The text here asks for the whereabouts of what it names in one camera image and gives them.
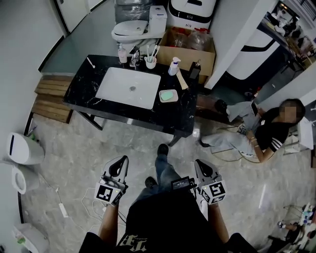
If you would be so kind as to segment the white cylindrical bin with slot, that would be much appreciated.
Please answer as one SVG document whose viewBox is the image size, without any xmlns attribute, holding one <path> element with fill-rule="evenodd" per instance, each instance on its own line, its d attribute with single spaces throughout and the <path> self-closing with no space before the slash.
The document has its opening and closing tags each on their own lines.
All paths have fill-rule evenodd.
<svg viewBox="0 0 316 253">
<path fill-rule="evenodd" d="M 11 132 L 7 138 L 7 155 L 22 165 L 36 165 L 44 161 L 44 149 L 36 141 L 19 133 Z"/>
</svg>

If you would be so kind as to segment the yellow frame chair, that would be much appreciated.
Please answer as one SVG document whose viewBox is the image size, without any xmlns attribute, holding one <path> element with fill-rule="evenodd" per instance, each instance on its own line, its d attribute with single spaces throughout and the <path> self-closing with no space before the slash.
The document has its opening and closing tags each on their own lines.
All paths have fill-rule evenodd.
<svg viewBox="0 0 316 253">
<path fill-rule="evenodd" d="M 220 133 L 220 132 L 224 132 L 224 131 L 238 132 L 238 133 L 243 134 L 243 135 L 247 134 L 247 130 L 245 128 L 244 123 L 240 124 L 239 126 L 221 127 L 221 128 L 216 129 L 216 133 Z M 227 153 L 228 151 L 232 151 L 232 153 L 235 155 L 235 160 L 225 160 L 221 156 L 217 156 L 220 153 Z M 216 157 L 224 162 L 237 162 L 241 159 L 245 159 L 246 161 L 248 161 L 250 163 L 254 163 L 254 164 L 260 163 L 255 154 L 247 154 L 247 153 L 244 153 L 244 152 L 239 151 L 239 150 L 234 149 L 234 148 L 218 149 L 215 147 L 211 147 L 210 152 L 214 157 Z"/>
</svg>

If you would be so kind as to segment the chrome faucet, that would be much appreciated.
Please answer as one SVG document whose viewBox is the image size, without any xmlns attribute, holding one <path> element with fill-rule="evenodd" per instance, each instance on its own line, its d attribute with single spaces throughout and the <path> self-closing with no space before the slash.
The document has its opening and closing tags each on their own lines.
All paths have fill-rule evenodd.
<svg viewBox="0 0 316 253">
<path fill-rule="evenodd" d="M 135 45 L 129 52 L 129 54 L 132 55 L 132 58 L 130 60 L 130 67 L 131 68 L 138 68 L 140 65 L 140 47 Z"/>
</svg>

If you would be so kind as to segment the white toilet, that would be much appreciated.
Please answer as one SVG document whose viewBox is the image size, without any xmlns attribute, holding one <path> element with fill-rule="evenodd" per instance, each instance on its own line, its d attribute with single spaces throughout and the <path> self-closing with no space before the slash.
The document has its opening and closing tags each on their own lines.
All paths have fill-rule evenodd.
<svg viewBox="0 0 316 253">
<path fill-rule="evenodd" d="M 147 12 L 148 18 L 126 20 L 117 23 L 112 32 L 112 38 L 122 45 L 128 53 L 134 46 L 140 49 L 140 54 L 152 53 L 155 44 L 166 30 L 167 13 L 162 5 L 151 5 Z"/>
</svg>

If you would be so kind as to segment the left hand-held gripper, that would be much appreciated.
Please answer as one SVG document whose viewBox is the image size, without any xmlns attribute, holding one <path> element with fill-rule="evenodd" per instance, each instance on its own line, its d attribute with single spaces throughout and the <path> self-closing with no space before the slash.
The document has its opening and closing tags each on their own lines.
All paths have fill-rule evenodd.
<svg viewBox="0 0 316 253">
<path fill-rule="evenodd" d="M 127 155 L 116 157 L 108 161 L 102 171 L 103 176 L 95 186 L 95 199 L 107 205 L 117 206 L 126 193 L 125 183 L 129 166 Z"/>
</svg>

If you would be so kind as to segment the white cylindrical bin round opening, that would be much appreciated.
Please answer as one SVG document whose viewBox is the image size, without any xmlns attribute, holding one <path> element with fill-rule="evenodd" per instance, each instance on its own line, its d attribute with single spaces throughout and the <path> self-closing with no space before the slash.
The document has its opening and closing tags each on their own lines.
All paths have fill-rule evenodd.
<svg viewBox="0 0 316 253">
<path fill-rule="evenodd" d="M 8 161 L 0 161 L 0 184 L 12 186 L 18 193 L 24 195 L 26 192 L 39 188 L 38 175 L 28 167 Z"/>
</svg>

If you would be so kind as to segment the pink pump bottle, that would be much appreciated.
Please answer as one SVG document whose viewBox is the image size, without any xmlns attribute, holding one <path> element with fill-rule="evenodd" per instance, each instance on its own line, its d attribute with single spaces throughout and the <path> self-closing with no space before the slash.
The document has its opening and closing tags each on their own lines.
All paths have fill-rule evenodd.
<svg viewBox="0 0 316 253">
<path fill-rule="evenodd" d="M 127 63 L 127 52 L 125 48 L 123 47 L 122 43 L 118 44 L 118 57 L 121 64 Z"/>
</svg>

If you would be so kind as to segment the black marble vanity table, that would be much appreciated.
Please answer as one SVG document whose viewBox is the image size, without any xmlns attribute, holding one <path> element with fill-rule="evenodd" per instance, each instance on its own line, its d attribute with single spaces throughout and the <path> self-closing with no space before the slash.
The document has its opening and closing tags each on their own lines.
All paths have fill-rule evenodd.
<svg viewBox="0 0 316 253">
<path fill-rule="evenodd" d="M 101 117 L 156 130 L 173 135 L 169 146 L 173 146 L 181 138 L 187 138 L 193 133 L 198 81 L 189 79 L 187 71 L 182 71 L 181 74 L 189 88 L 182 90 L 177 77 L 168 74 L 168 66 L 166 65 L 157 64 L 155 68 L 149 70 L 142 62 L 137 69 L 134 69 L 128 64 L 120 64 L 118 58 L 114 56 L 89 55 L 88 57 L 95 65 L 95 69 L 92 68 L 87 59 L 83 61 L 66 91 L 64 103 L 81 114 L 96 128 L 103 129 L 94 120 L 95 117 Z M 161 76 L 153 108 L 149 110 L 95 97 L 110 67 Z M 161 103 L 159 92 L 168 89 L 177 91 L 177 102 Z"/>
</svg>

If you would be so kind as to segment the person's left forearm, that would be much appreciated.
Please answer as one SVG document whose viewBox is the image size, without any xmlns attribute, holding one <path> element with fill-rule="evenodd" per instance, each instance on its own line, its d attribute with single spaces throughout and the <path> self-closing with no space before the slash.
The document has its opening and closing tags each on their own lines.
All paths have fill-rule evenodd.
<svg viewBox="0 0 316 253">
<path fill-rule="evenodd" d="M 102 223 L 99 229 L 99 237 L 110 247 L 117 245 L 118 239 L 118 206 L 108 205 L 104 213 Z"/>
</svg>

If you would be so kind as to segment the plastic wrapped grey appliance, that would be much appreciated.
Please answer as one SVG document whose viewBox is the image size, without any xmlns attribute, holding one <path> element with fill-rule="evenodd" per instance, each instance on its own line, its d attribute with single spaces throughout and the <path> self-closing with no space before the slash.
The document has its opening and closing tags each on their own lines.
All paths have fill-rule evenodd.
<svg viewBox="0 0 316 253">
<path fill-rule="evenodd" d="M 115 21 L 149 20 L 153 0 L 115 0 Z"/>
</svg>

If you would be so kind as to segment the person's blue jeans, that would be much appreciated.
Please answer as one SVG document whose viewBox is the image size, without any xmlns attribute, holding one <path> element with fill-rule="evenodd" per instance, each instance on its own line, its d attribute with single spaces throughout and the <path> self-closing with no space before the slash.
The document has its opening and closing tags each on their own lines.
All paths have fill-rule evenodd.
<svg viewBox="0 0 316 253">
<path fill-rule="evenodd" d="M 166 155 L 158 155 L 156 158 L 156 174 L 157 174 L 157 186 L 153 188 L 145 187 L 134 203 L 151 197 L 154 194 L 166 192 L 171 190 L 171 182 L 181 177 L 175 171 L 174 167 L 167 161 Z"/>
</svg>

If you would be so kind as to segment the green soap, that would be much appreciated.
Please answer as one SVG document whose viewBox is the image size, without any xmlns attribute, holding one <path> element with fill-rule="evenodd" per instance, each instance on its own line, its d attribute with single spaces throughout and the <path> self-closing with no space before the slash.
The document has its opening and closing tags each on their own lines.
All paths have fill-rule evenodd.
<svg viewBox="0 0 316 253">
<path fill-rule="evenodd" d="M 170 99 L 170 100 L 167 100 L 167 101 L 162 101 L 161 98 L 160 98 L 160 93 L 161 93 L 162 91 L 167 91 L 167 90 L 161 90 L 161 91 L 159 92 L 159 99 L 160 99 L 161 103 L 177 102 L 177 101 L 178 101 L 178 94 L 177 94 L 177 91 L 176 91 L 175 89 L 168 89 L 168 90 L 170 90 L 170 91 L 173 92 L 173 95 L 174 95 L 173 98 Z"/>
</svg>

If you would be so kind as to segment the cardboard box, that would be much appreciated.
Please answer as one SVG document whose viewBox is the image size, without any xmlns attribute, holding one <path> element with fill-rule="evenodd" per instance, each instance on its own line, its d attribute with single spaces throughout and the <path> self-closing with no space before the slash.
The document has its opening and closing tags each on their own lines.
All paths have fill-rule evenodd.
<svg viewBox="0 0 316 253">
<path fill-rule="evenodd" d="M 172 40 L 172 28 L 166 30 L 159 45 L 160 49 L 157 54 L 157 62 L 169 66 L 173 57 L 178 57 L 179 68 L 188 71 L 193 62 L 197 62 L 200 59 L 201 71 L 199 73 L 199 82 L 204 83 L 205 80 L 212 76 L 213 68 L 216 58 L 216 50 L 213 42 L 213 38 L 209 48 L 206 51 L 200 51 L 189 48 L 178 48 L 171 46 Z"/>
</svg>

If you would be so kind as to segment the white toothbrush cup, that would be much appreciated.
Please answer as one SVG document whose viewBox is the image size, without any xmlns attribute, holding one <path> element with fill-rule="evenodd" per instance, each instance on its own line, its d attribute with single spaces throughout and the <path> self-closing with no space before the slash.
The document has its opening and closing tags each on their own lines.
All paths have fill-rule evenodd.
<svg viewBox="0 0 316 253">
<path fill-rule="evenodd" d="M 155 57 L 153 57 L 153 56 L 149 56 L 149 57 L 145 56 L 144 60 L 145 60 L 146 67 L 148 69 L 153 69 L 156 66 L 157 59 Z"/>
</svg>

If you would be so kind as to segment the wooden steps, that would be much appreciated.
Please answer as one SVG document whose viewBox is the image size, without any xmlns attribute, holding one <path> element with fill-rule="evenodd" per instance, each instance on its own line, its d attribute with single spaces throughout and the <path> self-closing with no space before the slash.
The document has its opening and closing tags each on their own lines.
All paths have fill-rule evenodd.
<svg viewBox="0 0 316 253">
<path fill-rule="evenodd" d="M 73 77 L 44 75 L 36 89 L 31 112 L 65 124 L 70 122 L 73 110 L 63 103 L 63 98 Z"/>
</svg>

